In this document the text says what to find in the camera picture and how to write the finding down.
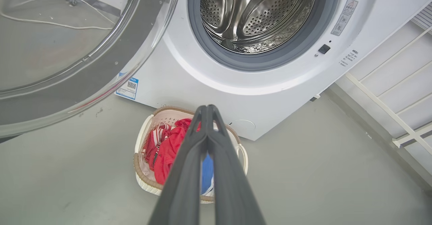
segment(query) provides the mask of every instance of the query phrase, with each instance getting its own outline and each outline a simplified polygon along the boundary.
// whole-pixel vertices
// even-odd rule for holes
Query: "woven basket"
[[[150,193],[153,193],[155,195],[160,196],[163,185],[152,181],[148,179],[143,173],[141,168],[139,167],[139,163],[142,161],[142,145],[147,141],[147,137],[149,135],[149,132],[154,130],[157,125],[159,125],[160,122],[168,123],[172,126],[174,126],[174,123],[179,119],[185,119],[185,118],[193,118],[193,112],[183,110],[176,107],[163,107],[157,109],[152,115],[147,117],[144,124],[142,124],[141,130],[139,130],[138,137],[136,138],[136,144],[135,144],[135,154],[134,154],[134,167],[136,172],[136,181],[138,182],[139,186]],[[239,155],[239,150],[242,151],[243,154],[243,169],[244,173],[247,174],[247,167],[248,167],[248,159],[247,159],[247,152],[240,144],[239,136],[235,133],[235,131],[229,127],[228,125],[225,125],[226,129],[228,131],[229,137],[231,139],[231,142],[234,145],[234,149],[237,152],[237,155]],[[214,198],[211,196],[201,196],[201,203],[213,203]]]

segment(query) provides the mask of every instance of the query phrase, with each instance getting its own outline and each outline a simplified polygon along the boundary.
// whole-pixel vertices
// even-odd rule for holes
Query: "white basket handle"
[[[243,154],[243,170],[244,174],[247,174],[247,169],[249,168],[249,158],[247,157],[246,149],[244,149],[243,145],[239,143],[239,149],[237,149],[237,156],[239,156],[239,150],[242,151]]]
[[[145,122],[142,124],[142,127],[139,130],[138,137],[136,138],[135,153],[139,153],[139,147],[141,146],[142,142],[144,142],[145,140],[145,134],[147,134],[149,131],[153,117],[154,115],[148,116]]]

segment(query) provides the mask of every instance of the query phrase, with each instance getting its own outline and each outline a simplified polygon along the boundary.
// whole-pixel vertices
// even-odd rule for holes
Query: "white washing machine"
[[[117,94],[155,108],[214,104],[239,136],[256,140],[430,1],[178,0],[134,75],[137,89]]]
[[[117,90],[155,108],[214,104],[256,140],[429,2],[0,0],[0,136]]]

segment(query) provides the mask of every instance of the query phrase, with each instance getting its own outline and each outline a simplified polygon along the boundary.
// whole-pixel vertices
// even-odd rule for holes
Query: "basket rim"
[[[156,116],[158,113],[161,113],[162,111],[168,111],[168,110],[171,110],[171,111],[180,111],[180,112],[183,112],[183,113],[190,114],[192,116],[195,114],[194,112],[186,110],[186,109],[183,109],[183,108],[178,108],[178,107],[174,107],[174,106],[164,106],[162,108],[158,108],[157,110],[155,110],[153,112],[153,116]],[[229,125],[227,125],[227,124],[225,124],[225,127],[227,128],[228,131],[230,131],[233,134],[233,136],[236,138],[237,144],[239,144],[240,143],[240,138],[237,135],[237,133]],[[146,135],[146,137],[144,138],[144,142],[143,143],[145,143],[147,141],[147,136],[148,135],[147,135],[147,133],[145,133],[145,135]],[[134,153],[134,168],[135,168],[135,172],[138,175],[138,177],[143,182],[145,182],[147,185],[150,185],[150,186],[152,186],[154,188],[157,188],[157,189],[160,189],[160,190],[163,189],[163,185],[161,185],[158,182],[155,182],[155,181],[147,178],[144,175],[144,173],[142,172],[141,168],[139,167],[139,155],[138,155],[138,153]],[[200,196],[200,198],[201,198],[201,200],[204,200],[204,201],[214,202],[214,197],[212,197],[212,196]]]

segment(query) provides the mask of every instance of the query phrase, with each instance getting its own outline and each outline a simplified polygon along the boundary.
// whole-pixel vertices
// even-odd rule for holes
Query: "laundry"
[[[145,161],[149,164],[150,170],[154,171],[156,182],[161,185],[168,178],[191,121],[180,119],[175,122],[175,127],[161,122],[147,138],[142,153],[145,154]],[[207,155],[202,163],[201,193],[209,193],[212,190],[213,160]]]

